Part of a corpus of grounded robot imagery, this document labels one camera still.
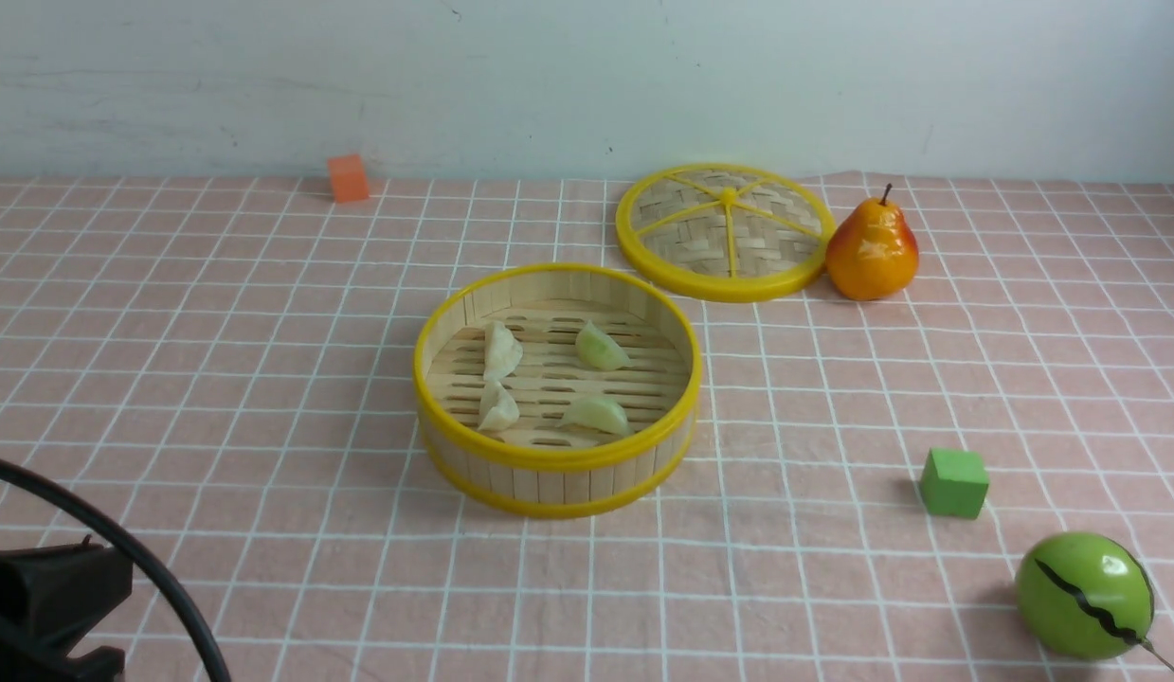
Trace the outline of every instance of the bamboo steamer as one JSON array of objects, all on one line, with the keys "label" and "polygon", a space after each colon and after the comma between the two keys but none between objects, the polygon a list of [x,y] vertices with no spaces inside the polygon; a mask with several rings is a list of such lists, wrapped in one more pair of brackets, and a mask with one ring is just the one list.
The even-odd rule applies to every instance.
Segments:
[{"label": "bamboo steamer", "polygon": [[[501,380],[520,419],[477,431],[484,324],[501,320],[524,346]],[[595,323],[633,359],[620,371],[578,360],[578,330]],[[690,320],[670,298],[625,272],[581,263],[515,268],[448,298],[418,337],[413,365],[426,453],[448,482],[493,508],[582,518],[659,487],[689,448],[703,362]],[[635,433],[559,427],[573,399],[612,397]]]},{"label": "bamboo steamer", "polygon": [[738,164],[664,169],[616,208],[616,242],[636,271],[706,302],[769,302],[807,288],[834,232],[812,191]]}]

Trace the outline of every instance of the toy pear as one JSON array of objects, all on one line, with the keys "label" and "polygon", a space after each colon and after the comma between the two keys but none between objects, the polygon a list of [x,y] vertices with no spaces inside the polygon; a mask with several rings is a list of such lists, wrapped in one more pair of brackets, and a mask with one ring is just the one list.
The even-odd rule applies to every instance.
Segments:
[{"label": "toy pear", "polygon": [[826,244],[830,281],[855,302],[898,293],[919,271],[919,244],[902,208],[889,200],[892,187],[861,202]]}]

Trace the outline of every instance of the green ball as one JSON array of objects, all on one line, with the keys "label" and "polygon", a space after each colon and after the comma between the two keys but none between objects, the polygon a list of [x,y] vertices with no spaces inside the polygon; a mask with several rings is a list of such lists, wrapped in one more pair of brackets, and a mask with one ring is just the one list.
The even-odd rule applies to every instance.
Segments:
[{"label": "green ball", "polygon": [[1016,574],[1025,624],[1047,648],[1111,660],[1147,639],[1155,593],[1141,562],[1097,533],[1059,533],[1033,546]]}]

